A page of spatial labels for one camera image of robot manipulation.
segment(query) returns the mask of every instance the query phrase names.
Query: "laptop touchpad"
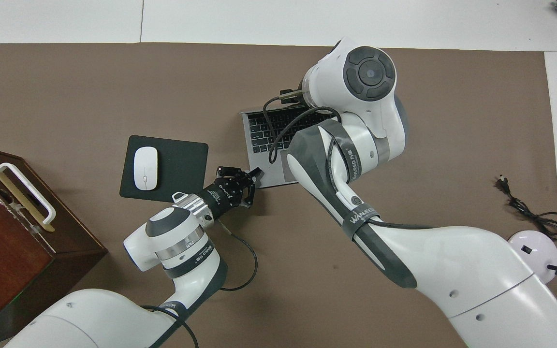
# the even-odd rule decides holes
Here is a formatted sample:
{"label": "laptop touchpad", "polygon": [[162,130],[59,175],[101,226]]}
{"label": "laptop touchpad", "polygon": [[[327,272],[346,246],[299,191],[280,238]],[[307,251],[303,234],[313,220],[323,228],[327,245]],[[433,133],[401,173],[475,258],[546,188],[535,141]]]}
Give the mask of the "laptop touchpad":
{"label": "laptop touchpad", "polygon": [[289,153],[289,150],[283,150],[280,152],[280,158],[283,162],[283,176],[285,176],[285,181],[290,182],[290,181],[296,181],[296,178],[294,178],[292,171],[289,170],[289,165],[287,164],[287,154]]}

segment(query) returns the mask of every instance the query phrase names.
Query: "computer mouse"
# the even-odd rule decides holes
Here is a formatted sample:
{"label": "computer mouse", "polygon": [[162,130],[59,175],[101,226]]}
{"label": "computer mouse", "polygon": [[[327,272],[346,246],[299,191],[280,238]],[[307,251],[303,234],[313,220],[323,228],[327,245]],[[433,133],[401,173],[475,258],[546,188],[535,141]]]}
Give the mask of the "computer mouse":
{"label": "computer mouse", "polygon": [[142,191],[156,188],[159,182],[159,152],[155,147],[144,146],[134,153],[134,184]]}

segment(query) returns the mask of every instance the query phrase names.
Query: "logo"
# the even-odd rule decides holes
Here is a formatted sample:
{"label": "logo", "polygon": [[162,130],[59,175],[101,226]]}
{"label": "logo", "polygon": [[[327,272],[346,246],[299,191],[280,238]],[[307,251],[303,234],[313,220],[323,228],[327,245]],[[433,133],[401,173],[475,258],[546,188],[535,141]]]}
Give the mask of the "logo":
{"label": "logo", "polygon": [[354,213],[354,216],[352,216],[350,218],[350,222],[354,223],[354,224],[356,224],[356,222],[358,222],[359,220],[362,221],[362,222],[365,222],[368,219],[369,214],[371,214],[373,212],[375,212],[375,209],[367,208],[367,209],[363,210],[362,212]]}
{"label": "logo", "polygon": [[199,256],[197,256],[197,258],[195,259],[195,262],[199,262],[199,261],[203,260],[205,258],[205,256],[208,255],[208,253],[210,253],[213,249],[214,249],[214,247],[212,245],[206,246],[205,249],[203,249],[199,253]]}
{"label": "logo", "polygon": [[210,196],[212,196],[212,198],[214,198],[214,200],[216,201],[216,203],[220,202],[220,195],[218,194],[218,192],[216,191],[208,191],[208,193],[210,194]]}
{"label": "logo", "polygon": [[227,196],[227,198],[230,200],[231,198],[234,198],[232,195],[230,195],[230,193],[223,187],[223,185],[219,185],[219,188],[221,190],[223,190],[223,192],[225,192],[225,195]]}
{"label": "logo", "polygon": [[347,150],[347,154],[350,156],[350,160],[352,161],[352,180],[356,180],[358,178],[358,161],[356,160],[356,155],[352,150]]}

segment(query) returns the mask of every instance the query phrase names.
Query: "power cord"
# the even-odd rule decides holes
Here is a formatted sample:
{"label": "power cord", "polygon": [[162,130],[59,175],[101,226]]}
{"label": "power cord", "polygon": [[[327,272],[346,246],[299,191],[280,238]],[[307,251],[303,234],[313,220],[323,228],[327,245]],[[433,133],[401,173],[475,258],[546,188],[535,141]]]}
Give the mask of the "power cord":
{"label": "power cord", "polygon": [[270,135],[272,135],[272,138],[274,138],[274,141],[272,142],[272,145],[270,146],[270,150],[268,152],[268,161],[270,162],[270,164],[276,162],[276,160],[277,160],[277,156],[278,156],[278,153],[279,153],[278,149],[277,149],[277,144],[279,143],[279,141],[281,141],[281,139],[283,139],[283,136],[285,136],[285,134],[287,133],[289,128],[293,127],[296,123],[298,123],[298,121],[300,121],[304,117],[307,117],[307,116],[309,116],[309,115],[311,115],[315,112],[325,110],[325,111],[331,112],[332,116],[336,117],[337,120],[339,121],[339,123],[342,121],[341,120],[341,115],[339,115],[339,113],[336,110],[334,110],[333,108],[331,108],[329,106],[317,106],[315,108],[310,108],[309,110],[306,110],[305,112],[296,116],[296,118],[294,118],[293,121],[291,121],[287,126],[285,126],[285,128],[283,128],[281,133],[277,136],[276,130],[274,129],[274,126],[272,126],[272,122],[270,122],[270,117],[268,116],[267,108],[268,108],[268,105],[270,105],[270,103],[272,103],[274,101],[278,101],[279,99],[280,99],[280,97],[274,97],[274,98],[270,99],[269,101],[266,101],[265,104],[264,104],[264,107],[262,109],[265,121],[266,121],[266,123],[268,123],[268,128],[270,129]]}
{"label": "power cord", "polygon": [[199,342],[197,342],[197,337],[195,337],[195,334],[192,332],[191,327],[188,326],[188,324],[186,324],[186,322],[181,320],[175,313],[173,313],[172,311],[166,310],[164,308],[161,308],[161,307],[156,307],[156,306],[144,305],[144,306],[140,306],[140,307],[143,308],[143,309],[146,309],[146,310],[162,312],[166,315],[169,315],[169,316],[173,317],[173,319],[175,319],[175,322],[173,322],[172,326],[170,326],[168,328],[168,330],[165,331],[164,334],[162,334],[161,337],[159,337],[157,339],[157,341],[154,342],[154,344],[152,344],[150,346],[150,348],[157,348],[157,347],[161,346],[169,337],[171,337],[171,335],[173,335],[175,330],[177,330],[178,325],[184,326],[184,329],[186,329],[186,331],[188,331],[188,333],[191,335],[192,342],[194,343],[195,348],[199,348]]}
{"label": "power cord", "polygon": [[380,222],[377,220],[373,220],[370,218],[367,220],[367,223],[371,223],[371,225],[376,225],[380,227],[388,227],[389,229],[406,229],[406,230],[429,230],[434,229],[435,227],[427,226],[427,225],[413,225],[410,223],[392,223],[392,222]]}
{"label": "power cord", "polygon": [[534,214],[531,212],[526,203],[511,194],[509,181],[502,175],[500,175],[499,179],[496,181],[496,187],[509,196],[509,205],[511,207],[517,209],[523,216],[529,218],[541,233],[550,237],[553,241],[557,240],[557,221],[543,217],[546,215],[557,215],[557,212],[544,212],[543,214]]}
{"label": "power cord", "polygon": [[236,236],[235,234],[233,234],[226,226],[225,223],[223,223],[220,219],[217,219],[220,223],[220,225],[223,227],[223,229],[228,233],[228,235],[232,236],[233,238],[236,238],[237,240],[239,240],[242,244],[244,244],[246,247],[248,247],[248,249],[250,250],[250,253],[252,254],[252,258],[255,260],[255,269],[252,271],[252,275],[250,276],[250,278],[248,280],[246,280],[246,282],[244,284],[242,284],[241,286],[238,287],[222,287],[220,290],[223,291],[237,291],[239,289],[244,288],[245,286],[247,286],[248,284],[250,284],[250,282],[252,282],[253,279],[255,279],[255,276],[257,275],[257,267],[259,266],[258,261],[257,261],[257,254],[255,253],[255,251],[252,249],[252,247],[250,246],[249,243],[246,242],[246,240],[243,240],[242,238],[240,238],[239,236]]}

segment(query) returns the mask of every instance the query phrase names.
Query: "brown mat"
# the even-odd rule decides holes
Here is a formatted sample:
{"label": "brown mat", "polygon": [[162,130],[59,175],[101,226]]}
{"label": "brown mat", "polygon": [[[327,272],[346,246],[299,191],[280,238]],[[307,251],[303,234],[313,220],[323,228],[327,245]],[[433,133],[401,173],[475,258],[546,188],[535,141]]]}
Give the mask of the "brown mat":
{"label": "brown mat", "polygon": [[[0,44],[0,150],[24,157],[110,250],[77,286],[138,304],[173,293],[141,273],[122,241],[165,203],[119,196],[131,134],[208,143],[219,165],[248,168],[238,112],[294,88],[325,47],[227,44]],[[542,53],[388,49],[409,114],[402,156],[354,191],[389,222],[471,225],[508,238],[533,226],[505,206],[498,174],[535,212],[557,210]],[[255,247],[257,278],[219,292],[190,318],[202,347],[462,347],[442,312],[395,286],[298,185],[258,192],[223,218]],[[208,232],[248,278],[248,251]],[[557,296],[557,278],[550,283]],[[164,347],[190,346],[184,330]]]}

